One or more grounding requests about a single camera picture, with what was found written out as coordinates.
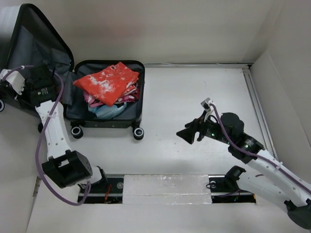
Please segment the black space-print suitcase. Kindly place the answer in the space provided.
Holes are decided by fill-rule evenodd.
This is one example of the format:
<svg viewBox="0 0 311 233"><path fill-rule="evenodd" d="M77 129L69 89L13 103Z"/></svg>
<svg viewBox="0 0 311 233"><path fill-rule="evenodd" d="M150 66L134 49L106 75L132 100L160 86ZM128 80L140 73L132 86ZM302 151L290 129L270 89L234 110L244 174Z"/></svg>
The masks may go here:
<svg viewBox="0 0 311 233"><path fill-rule="evenodd" d="M70 121L71 134L79 139L83 128L129 128L136 140L144 137L141 128L144 65L135 60L123 62L138 73L138 99L112 119L100 119L88 111L83 101L82 89L74 81L85 75L116 65L116 60L85 60L74 62L71 50L51 25L49 20L33 4L3 7L0 11L0 67L13 69L25 66L21 74L26 80L26 89L16 94L8 81L0 84L0 99L24 112L36 116L31 95L55 89L61 94L64 117Z"/></svg>

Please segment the pink camouflage garment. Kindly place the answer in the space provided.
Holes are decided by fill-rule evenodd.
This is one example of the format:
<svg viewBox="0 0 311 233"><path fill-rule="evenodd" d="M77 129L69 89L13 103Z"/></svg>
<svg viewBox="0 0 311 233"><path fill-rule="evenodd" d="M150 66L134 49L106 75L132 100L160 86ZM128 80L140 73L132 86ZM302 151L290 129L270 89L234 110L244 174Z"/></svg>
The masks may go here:
<svg viewBox="0 0 311 233"><path fill-rule="evenodd" d="M139 99L139 87L138 84L133 84L129 86L125 92L114 102L114 104L121 104L125 102L135 102ZM95 99L89 93L84 91L84 100L90 107L99 107L104 105L104 103Z"/></svg>

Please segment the light blue headphones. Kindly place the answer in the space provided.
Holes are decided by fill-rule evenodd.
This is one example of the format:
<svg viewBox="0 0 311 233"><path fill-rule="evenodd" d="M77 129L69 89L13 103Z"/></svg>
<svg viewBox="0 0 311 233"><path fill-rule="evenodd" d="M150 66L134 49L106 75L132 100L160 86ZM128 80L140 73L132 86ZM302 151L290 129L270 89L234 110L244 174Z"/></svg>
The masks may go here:
<svg viewBox="0 0 311 233"><path fill-rule="evenodd" d="M96 107L88 106L88 110L94 113L98 119L113 119L120 115L127 107L127 103L114 104L112 106L101 105Z"/></svg>

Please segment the orange white tie-dye garment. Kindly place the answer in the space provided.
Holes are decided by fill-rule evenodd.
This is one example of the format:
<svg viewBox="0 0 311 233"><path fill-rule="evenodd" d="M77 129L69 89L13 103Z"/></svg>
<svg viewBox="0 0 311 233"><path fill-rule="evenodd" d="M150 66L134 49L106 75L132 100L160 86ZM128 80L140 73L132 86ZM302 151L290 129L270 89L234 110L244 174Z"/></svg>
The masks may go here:
<svg viewBox="0 0 311 233"><path fill-rule="evenodd" d="M128 87L138 81L138 75L138 72L119 62L100 72L86 75L73 84L101 103L112 106Z"/></svg>

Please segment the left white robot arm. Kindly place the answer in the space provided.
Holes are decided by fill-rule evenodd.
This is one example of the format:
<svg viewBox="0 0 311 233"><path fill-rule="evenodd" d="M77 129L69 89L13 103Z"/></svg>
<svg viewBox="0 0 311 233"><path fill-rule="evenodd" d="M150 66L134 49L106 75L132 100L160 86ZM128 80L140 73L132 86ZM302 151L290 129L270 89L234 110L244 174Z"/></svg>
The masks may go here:
<svg viewBox="0 0 311 233"><path fill-rule="evenodd" d="M46 138L47 160L40 163L35 155L38 172L50 178L59 188L78 185L90 192L104 192L108 178L100 166L92 166L89 160L69 145L64 121L64 107L60 102L64 90L60 77L47 65L19 66L2 69L0 89L17 101L26 101L41 119L41 137Z"/></svg>

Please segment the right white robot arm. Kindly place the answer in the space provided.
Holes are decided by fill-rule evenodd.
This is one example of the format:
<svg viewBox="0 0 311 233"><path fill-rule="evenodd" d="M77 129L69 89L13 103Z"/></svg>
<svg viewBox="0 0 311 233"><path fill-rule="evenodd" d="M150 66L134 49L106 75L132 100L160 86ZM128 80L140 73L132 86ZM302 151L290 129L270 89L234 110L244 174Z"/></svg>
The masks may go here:
<svg viewBox="0 0 311 233"><path fill-rule="evenodd" d="M204 137L228 144L229 153L268 179L260 182L239 166L225 175L225 186L230 191L247 190L278 206L303 229L311 228L311 185L299 178L276 160L264 146L244 131L244 123L234 113L223 113L219 121L202 115L185 125L177 136L189 144Z"/></svg>

